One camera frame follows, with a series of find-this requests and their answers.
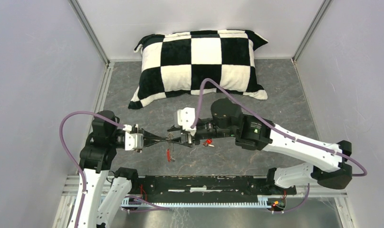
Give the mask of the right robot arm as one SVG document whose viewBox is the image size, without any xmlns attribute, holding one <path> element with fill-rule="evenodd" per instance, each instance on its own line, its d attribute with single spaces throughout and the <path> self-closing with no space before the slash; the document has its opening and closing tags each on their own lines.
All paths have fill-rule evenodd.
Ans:
<svg viewBox="0 0 384 228">
<path fill-rule="evenodd" d="M 352 180 L 352 166 L 346 163 L 352 149 L 348 141 L 325 143 L 291 133 L 272 121 L 244 114 L 241 106 L 228 98 L 215 101 L 211 114 L 191 128 L 195 109 L 178 110 L 168 132 L 179 131 L 176 141 L 189 147 L 200 143 L 208 146 L 208 139 L 233 137 L 235 145 L 245 150 L 276 152 L 302 160 L 300 165 L 269 169 L 265 188 L 271 194 L 308 183 L 342 190 Z"/>
</svg>

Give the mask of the metal keyring with red handle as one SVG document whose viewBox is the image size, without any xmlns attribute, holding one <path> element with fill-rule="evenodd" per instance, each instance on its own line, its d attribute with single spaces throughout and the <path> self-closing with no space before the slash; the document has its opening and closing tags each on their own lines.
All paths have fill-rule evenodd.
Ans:
<svg viewBox="0 0 384 228">
<path fill-rule="evenodd" d="M 168 133 L 168 139 L 169 141 L 171 141 L 172 139 L 174 138 L 174 135 L 172 132 L 169 132 Z M 174 150 L 174 146 L 172 143 L 168 142 L 168 149 L 167 149 L 167 152 L 166 152 L 166 156 L 167 156 L 167 161 L 168 162 L 174 162 L 175 160 L 171 157 L 171 153 L 172 151 Z"/>
</svg>

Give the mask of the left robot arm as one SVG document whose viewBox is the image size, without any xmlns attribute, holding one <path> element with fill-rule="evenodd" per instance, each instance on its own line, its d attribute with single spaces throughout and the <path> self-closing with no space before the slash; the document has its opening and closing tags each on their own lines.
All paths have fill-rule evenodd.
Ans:
<svg viewBox="0 0 384 228">
<path fill-rule="evenodd" d="M 147 132 L 136 124 L 121 124 L 120 119 L 112 111 L 104 110 L 98 113 L 85 111 L 84 114 L 94 117 L 92 132 L 88 135 L 85 146 L 80 152 L 80 160 L 76 161 L 64 141 L 63 126 L 66 120 L 77 114 L 81 114 L 81 111 L 68 114 L 59 127 L 63 148 L 79 172 L 79 187 L 74 211 L 67 226 L 69 228 L 110 228 L 125 198 L 135 200 L 130 209 L 127 209 L 128 213 L 136 213 L 137 209 L 134 206 L 137 204 L 149 205 L 151 211 L 165 210 L 165 207 L 147 202 L 147 194 L 144 190 L 141 191 L 140 197 L 131 195 L 141 186 L 135 169 L 121 167 L 115 171 L 104 200 L 101 200 L 101 195 L 118 148 L 141 152 L 144 147 L 167 142 L 168 138 Z"/>
</svg>

